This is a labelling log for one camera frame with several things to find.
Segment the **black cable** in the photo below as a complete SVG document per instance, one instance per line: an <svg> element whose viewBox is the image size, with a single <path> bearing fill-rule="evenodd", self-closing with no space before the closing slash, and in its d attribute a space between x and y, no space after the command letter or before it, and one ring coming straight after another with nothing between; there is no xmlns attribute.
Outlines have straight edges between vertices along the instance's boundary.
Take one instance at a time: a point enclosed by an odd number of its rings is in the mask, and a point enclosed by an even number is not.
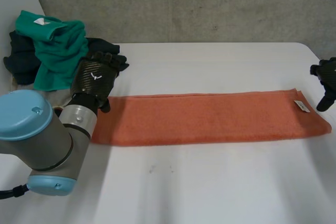
<svg viewBox="0 0 336 224"><path fill-rule="evenodd" d="M17 198L24 195L27 191L29 191L27 184L14 187L12 190L0 191L0 199Z"/></svg>

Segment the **gray cloth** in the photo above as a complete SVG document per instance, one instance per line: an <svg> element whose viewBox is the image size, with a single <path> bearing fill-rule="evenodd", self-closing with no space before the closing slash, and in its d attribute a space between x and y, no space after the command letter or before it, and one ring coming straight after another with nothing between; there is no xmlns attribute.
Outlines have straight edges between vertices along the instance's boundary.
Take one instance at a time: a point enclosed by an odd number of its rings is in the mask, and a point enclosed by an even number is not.
<svg viewBox="0 0 336 224"><path fill-rule="evenodd" d="M10 85L10 90L21 90L21 89L30 89L34 90L34 84L30 85L18 85L14 78L12 78L12 82ZM41 94L45 99L47 99L53 108L64 108L71 100L70 89L61 89L55 91L40 91L35 90L39 94Z"/></svg>

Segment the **white label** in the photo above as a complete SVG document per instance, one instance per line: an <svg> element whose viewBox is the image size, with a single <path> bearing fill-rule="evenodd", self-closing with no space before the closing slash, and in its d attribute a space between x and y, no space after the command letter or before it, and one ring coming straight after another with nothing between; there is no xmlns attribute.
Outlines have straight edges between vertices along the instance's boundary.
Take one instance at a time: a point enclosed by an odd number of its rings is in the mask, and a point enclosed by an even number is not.
<svg viewBox="0 0 336 224"><path fill-rule="evenodd" d="M44 21L44 18L38 18L37 20L34 21L34 23L37 23L42 26L50 24L50 22Z"/></svg>
<svg viewBox="0 0 336 224"><path fill-rule="evenodd" d="M294 102L300 107L301 110L306 111L308 113L310 112L310 110L308 110L308 108L304 105L303 102L301 101L294 101Z"/></svg>

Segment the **white table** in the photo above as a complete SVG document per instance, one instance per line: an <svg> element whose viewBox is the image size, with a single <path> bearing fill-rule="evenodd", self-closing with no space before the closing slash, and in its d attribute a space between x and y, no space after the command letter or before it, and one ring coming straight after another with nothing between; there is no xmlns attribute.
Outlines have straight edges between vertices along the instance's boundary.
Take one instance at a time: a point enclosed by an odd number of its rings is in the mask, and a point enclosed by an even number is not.
<svg viewBox="0 0 336 224"><path fill-rule="evenodd" d="M316 106L318 58L297 43L123 44L112 95L297 88ZM322 116L336 127L336 106ZM0 188L25 183L0 155ZM306 140L157 147L91 145L74 192L0 201L3 224L336 223L334 134Z"/></svg>

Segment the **green cloth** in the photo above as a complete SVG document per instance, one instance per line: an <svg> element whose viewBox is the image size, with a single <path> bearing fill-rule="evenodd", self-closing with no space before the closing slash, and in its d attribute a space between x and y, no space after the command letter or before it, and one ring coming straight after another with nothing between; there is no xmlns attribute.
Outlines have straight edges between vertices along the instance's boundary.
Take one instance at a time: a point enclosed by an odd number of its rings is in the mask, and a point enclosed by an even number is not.
<svg viewBox="0 0 336 224"><path fill-rule="evenodd" d="M39 18L44 18L49 24L34 23ZM17 33L33 40L35 55L41 61L34 89L51 91L70 88L79 59L88 52L84 23L78 20L62 22L23 10L15 26Z"/></svg>

